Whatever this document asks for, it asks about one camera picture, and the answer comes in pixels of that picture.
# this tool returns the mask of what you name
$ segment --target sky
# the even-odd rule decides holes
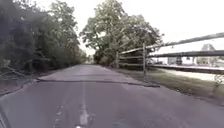
[[[36,0],[44,7],[49,7],[55,0]],[[61,0],[75,7],[74,16],[79,32],[86,25],[89,17],[94,16],[94,8],[105,0]],[[153,27],[164,33],[163,41],[172,42],[182,39],[224,32],[223,0],[118,0],[129,15],[143,15]],[[217,50],[224,50],[224,39],[215,39],[198,43],[164,48],[160,51],[200,50],[205,43],[211,43]],[[94,50],[81,44],[87,54]]]

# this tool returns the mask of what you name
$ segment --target tree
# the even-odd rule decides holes
[[[17,69],[45,64],[61,68],[81,62],[74,8],[65,2],[52,3],[45,11],[28,0],[1,0],[0,12],[1,62],[9,60],[10,67]]]
[[[114,61],[116,51],[139,47],[143,42],[161,42],[158,29],[152,28],[141,15],[128,16],[116,0],[98,5],[80,36],[87,47],[96,50],[95,62],[104,65]]]

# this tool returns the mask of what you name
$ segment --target roof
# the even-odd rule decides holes
[[[201,51],[215,51],[215,48],[211,44],[204,44]]]

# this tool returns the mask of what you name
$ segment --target fence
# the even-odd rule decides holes
[[[128,51],[123,51],[121,53],[117,53],[116,58],[116,64],[117,68],[119,68],[120,65],[128,65],[128,66],[142,66],[143,67],[143,73],[146,74],[146,67],[156,67],[156,68],[165,68],[165,69],[171,69],[171,70],[180,70],[180,71],[188,71],[188,72],[199,72],[199,73],[212,73],[212,74],[224,74],[224,68],[217,68],[217,67],[198,67],[198,66],[183,66],[183,65],[157,65],[157,64],[148,64],[146,63],[146,60],[149,58],[159,58],[159,57],[205,57],[205,56],[224,56],[224,50],[215,50],[215,51],[192,51],[192,52],[179,52],[179,53],[165,53],[165,54],[155,54],[155,55],[148,55],[147,50],[149,49],[155,49],[155,48],[161,48],[161,47],[167,47],[167,46],[174,46],[174,45],[180,45],[180,44],[186,44],[186,43],[198,43],[199,41],[205,41],[205,40],[211,40],[211,39],[217,39],[217,38],[224,38],[224,32],[222,33],[216,33],[211,35],[206,35],[202,37],[195,37],[191,39],[185,39],[178,42],[170,42],[170,43],[163,43],[163,44],[156,44],[152,46],[145,46],[143,44],[142,48],[135,48]],[[127,55],[128,53],[136,52],[136,51],[142,51],[142,56],[126,56],[122,57],[124,55]],[[142,59],[142,64],[130,64],[130,63],[120,63],[120,60],[128,60],[128,59]]]

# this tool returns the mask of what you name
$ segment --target asphalt road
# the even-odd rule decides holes
[[[1,98],[11,128],[224,128],[224,108],[100,66],[62,70]]]

